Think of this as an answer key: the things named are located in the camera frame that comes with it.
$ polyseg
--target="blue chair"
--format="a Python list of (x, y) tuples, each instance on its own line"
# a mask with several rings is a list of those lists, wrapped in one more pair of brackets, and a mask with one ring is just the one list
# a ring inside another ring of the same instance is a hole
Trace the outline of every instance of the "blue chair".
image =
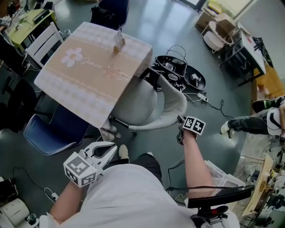
[(122, 29), (122, 27), (126, 24), (129, 6), (129, 0), (102, 0), (99, 3), (99, 7), (101, 9), (108, 10), (117, 16), (119, 25), (117, 30)]
[(81, 144), (89, 123), (58, 105), (49, 124), (33, 115), (24, 130), (24, 137), (41, 153), (54, 155)]

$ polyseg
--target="white flower print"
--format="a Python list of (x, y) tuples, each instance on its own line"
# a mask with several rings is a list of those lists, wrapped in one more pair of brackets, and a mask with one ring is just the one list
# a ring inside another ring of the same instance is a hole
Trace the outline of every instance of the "white flower print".
[(81, 54), (81, 48), (76, 48), (74, 51), (73, 49), (68, 49), (66, 51), (66, 56), (64, 56), (61, 59), (62, 63), (66, 63), (67, 62), (67, 67), (71, 67), (73, 66), (73, 64), (76, 61), (80, 61), (83, 58), (82, 54)]

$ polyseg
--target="gray pants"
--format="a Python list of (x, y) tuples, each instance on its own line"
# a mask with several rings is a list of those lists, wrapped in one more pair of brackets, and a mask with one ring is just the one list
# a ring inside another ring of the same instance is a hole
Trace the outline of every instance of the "gray pants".
[(263, 110), (252, 116), (236, 117), (228, 121), (228, 127), (234, 131), (245, 131), (251, 134), (269, 134), (267, 113), (268, 110)]

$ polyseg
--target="beige tablecloth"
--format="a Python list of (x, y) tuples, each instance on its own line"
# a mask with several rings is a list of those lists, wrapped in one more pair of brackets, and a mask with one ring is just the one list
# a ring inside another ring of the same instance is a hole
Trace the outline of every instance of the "beige tablecloth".
[(47, 95), (100, 128), (133, 75), (151, 63), (152, 47), (123, 34), (126, 45), (114, 53), (117, 31), (83, 22), (57, 49), (35, 79)]

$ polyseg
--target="green table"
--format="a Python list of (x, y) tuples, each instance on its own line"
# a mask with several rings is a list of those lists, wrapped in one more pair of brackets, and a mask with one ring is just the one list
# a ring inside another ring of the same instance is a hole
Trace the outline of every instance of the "green table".
[(13, 25), (10, 32), (8, 33), (8, 36), (16, 48), (19, 48), (21, 51), (24, 51), (24, 47), (22, 46), (22, 43), (24, 42), (24, 40), (28, 37), (28, 35), (32, 33), (32, 31), (37, 26), (39, 26), (49, 16), (51, 16), (54, 23), (57, 24), (55, 13), (52, 10), (50, 10), (49, 14), (45, 16), (39, 23), (34, 24), (33, 19), (37, 15), (39, 15), (42, 11), (43, 9), (34, 9), (34, 10), (31, 10), (25, 13), (25, 15), (27, 16), (27, 22), (22, 23), (23, 26), (19, 28), (18, 30), (16, 29), (16, 26), (18, 25), (18, 23)]

